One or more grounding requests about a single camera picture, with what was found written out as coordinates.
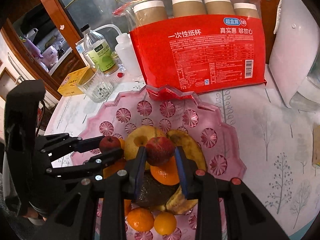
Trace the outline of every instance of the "red apple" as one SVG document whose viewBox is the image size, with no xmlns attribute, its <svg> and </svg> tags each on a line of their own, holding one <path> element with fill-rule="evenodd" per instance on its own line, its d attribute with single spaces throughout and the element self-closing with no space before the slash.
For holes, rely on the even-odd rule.
<svg viewBox="0 0 320 240">
<path fill-rule="evenodd" d="M 151 166 L 161 166 L 173 156 L 175 146 L 167 137 L 151 138 L 146 144 L 147 161 Z"/>
<path fill-rule="evenodd" d="M 121 143 L 117 137 L 107 135 L 99 143 L 101 152 L 111 150 L 113 148 L 121 148 Z"/>
</svg>

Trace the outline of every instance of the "pink plastic tray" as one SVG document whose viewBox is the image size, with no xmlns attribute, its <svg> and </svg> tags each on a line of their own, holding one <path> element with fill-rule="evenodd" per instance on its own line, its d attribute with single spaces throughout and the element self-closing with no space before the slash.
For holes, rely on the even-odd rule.
<svg viewBox="0 0 320 240">
<path fill-rule="evenodd" d="M 87 139 L 103 134 L 125 139 L 142 125 L 152 125 L 164 132 L 170 129 L 187 132 L 201 147 L 209 173 L 224 180 L 243 178 L 246 167 L 239 158 L 235 128 L 223 123 L 219 108 L 202 102 L 194 92 L 182 93 L 168 85 L 159 89 L 146 85 L 140 91 L 119 93 L 115 101 L 104 103 L 97 115 L 88 119 L 87 127 L 79 137 Z M 81 165 L 99 153 L 99 149 L 86 153 L 74 152 L 71 160 L 73 165 Z M 223 201 L 220 206 L 222 232 L 225 234 Z M 97 231 L 100 227 L 100 208 L 99 205 Z M 137 232 L 126 223 L 127 239 L 194 239 L 196 216 L 197 206 L 186 215 L 176 216 L 177 228 L 169 236 L 159 235 L 154 228 L 148 232 Z"/>
</svg>

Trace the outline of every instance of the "avocado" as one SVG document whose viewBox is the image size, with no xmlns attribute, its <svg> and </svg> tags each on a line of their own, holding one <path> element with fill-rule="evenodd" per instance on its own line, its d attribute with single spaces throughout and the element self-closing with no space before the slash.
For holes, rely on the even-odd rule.
<svg viewBox="0 0 320 240">
<path fill-rule="evenodd" d="M 145 171 L 142 189 L 136 204 L 140 207 L 164 205 L 177 191 L 178 187 L 179 184 L 173 186 L 163 185 L 153 178 L 150 171 Z"/>
</svg>

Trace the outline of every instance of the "robotic hand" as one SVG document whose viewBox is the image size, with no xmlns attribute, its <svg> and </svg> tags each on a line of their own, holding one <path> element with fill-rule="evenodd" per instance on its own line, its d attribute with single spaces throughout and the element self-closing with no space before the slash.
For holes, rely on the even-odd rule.
<svg viewBox="0 0 320 240">
<path fill-rule="evenodd" d="M 123 199 L 135 200 L 143 182 L 146 151 L 107 179 L 102 171 L 120 159 L 120 148 L 91 157 L 83 165 L 53 168 L 51 162 L 73 151 L 99 147 L 103 136 L 83 140 L 69 134 L 35 137 L 36 112 L 44 98 L 42 81 L 24 81 L 7 95 L 5 109 L 4 198 L 16 215 L 33 207 L 48 218 L 35 240 L 89 240 L 94 237 L 98 199 L 103 198 L 101 240 L 125 240 Z M 221 239 L 219 198 L 224 199 L 228 239 L 287 240 L 278 223 L 238 178 L 224 181 L 198 170 L 176 147 L 182 192 L 198 199 L 196 240 Z"/>
</svg>

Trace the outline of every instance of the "tablecloth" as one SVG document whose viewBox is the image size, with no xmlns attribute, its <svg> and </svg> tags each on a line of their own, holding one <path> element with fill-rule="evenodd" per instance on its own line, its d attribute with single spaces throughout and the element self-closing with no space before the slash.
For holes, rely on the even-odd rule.
<svg viewBox="0 0 320 240">
<path fill-rule="evenodd" d="M 223 120 L 236 128 L 240 158 L 247 167 L 244 183 L 296 240 L 320 210 L 320 170 L 311 165 L 312 130 L 320 124 L 320 114 L 285 107 L 267 66 L 265 79 L 266 86 L 225 89 L 199 97 L 218 106 Z M 139 90 L 144 85 L 142 79 L 124 79 L 108 101 L 121 91 Z M 85 95 L 62 97 L 45 135 L 68 132 L 77 136 L 101 105 Z M 72 165 L 70 155 L 52 165 Z"/>
</svg>

